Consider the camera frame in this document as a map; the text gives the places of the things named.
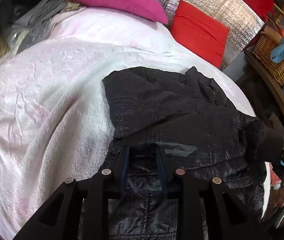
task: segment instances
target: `zipper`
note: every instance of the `zipper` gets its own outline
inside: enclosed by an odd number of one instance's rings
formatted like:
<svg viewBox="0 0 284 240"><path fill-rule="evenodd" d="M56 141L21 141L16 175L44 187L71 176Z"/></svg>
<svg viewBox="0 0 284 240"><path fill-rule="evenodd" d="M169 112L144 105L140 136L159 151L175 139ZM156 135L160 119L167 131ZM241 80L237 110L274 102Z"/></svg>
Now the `zipper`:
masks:
<svg viewBox="0 0 284 240"><path fill-rule="evenodd" d="M216 93L215 93L215 91L213 90L213 94L214 94L214 101L215 101L215 105L217 106L217 95L216 95Z"/></svg>

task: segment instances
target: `silver reflective foil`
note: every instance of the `silver reflective foil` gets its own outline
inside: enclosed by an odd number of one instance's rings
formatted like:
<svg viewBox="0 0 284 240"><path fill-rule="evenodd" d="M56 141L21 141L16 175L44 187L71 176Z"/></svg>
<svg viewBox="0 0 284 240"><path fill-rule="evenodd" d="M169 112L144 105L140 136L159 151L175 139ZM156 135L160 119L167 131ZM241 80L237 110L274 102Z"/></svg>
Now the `silver reflective foil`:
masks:
<svg viewBox="0 0 284 240"><path fill-rule="evenodd" d="M180 0L158 0L172 23ZM242 0L184 0L230 29L221 70L245 48L263 27L263 21Z"/></svg>

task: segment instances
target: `foil insulation sheet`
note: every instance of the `foil insulation sheet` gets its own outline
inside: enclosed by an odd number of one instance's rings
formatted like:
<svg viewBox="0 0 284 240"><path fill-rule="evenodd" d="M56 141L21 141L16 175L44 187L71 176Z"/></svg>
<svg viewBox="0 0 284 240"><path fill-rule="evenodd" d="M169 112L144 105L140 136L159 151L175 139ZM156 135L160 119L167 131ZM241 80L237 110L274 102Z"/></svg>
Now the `foil insulation sheet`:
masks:
<svg viewBox="0 0 284 240"><path fill-rule="evenodd" d="M165 9L169 25L180 0L158 0ZM243 0L184 0L230 29L221 70L245 48L263 27L263 21Z"/></svg>

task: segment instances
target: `shiny black fabric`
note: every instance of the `shiny black fabric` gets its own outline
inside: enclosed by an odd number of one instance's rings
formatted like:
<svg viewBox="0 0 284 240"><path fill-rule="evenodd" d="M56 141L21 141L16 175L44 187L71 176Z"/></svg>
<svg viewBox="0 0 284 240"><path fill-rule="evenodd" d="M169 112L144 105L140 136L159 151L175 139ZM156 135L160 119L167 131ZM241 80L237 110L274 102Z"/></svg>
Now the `shiny black fabric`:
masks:
<svg viewBox="0 0 284 240"><path fill-rule="evenodd" d="M222 178L261 217L265 165L247 160L259 152L264 124L237 111L213 79L195 67L185 75L137 67L103 83L115 127L103 167L121 146L131 149L125 195L109 202L110 239L175 239L178 202L161 195L152 144L162 145L176 168Z"/></svg>

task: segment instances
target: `screw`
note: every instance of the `screw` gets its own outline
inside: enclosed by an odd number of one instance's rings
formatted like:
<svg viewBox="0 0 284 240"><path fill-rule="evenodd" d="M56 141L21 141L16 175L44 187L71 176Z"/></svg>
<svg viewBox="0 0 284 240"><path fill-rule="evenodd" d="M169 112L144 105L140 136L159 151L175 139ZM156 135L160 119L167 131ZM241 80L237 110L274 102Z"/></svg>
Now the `screw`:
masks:
<svg viewBox="0 0 284 240"><path fill-rule="evenodd" d="M220 178L218 178L218 177L214 177L214 178L212 179L212 181L213 181L213 183L215 183L215 184L221 184L221 183L222 183L222 180L221 180Z"/></svg>
<svg viewBox="0 0 284 240"><path fill-rule="evenodd" d="M72 178L72 177L67 177L67 178L64 180L65 184L71 184L73 181L74 181L74 178Z"/></svg>
<svg viewBox="0 0 284 240"><path fill-rule="evenodd" d="M110 175L112 173L112 171L110 169L104 169L102 170L102 174L103 175Z"/></svg>
<svg viewBox="0 0 284 240"><path fill-rule="evenodd" d="M185 174L185 170L183 170L183 169L177 169L177 170L175 171L175 173L176 173L177 175L184 175L184 174Z"/></svg>

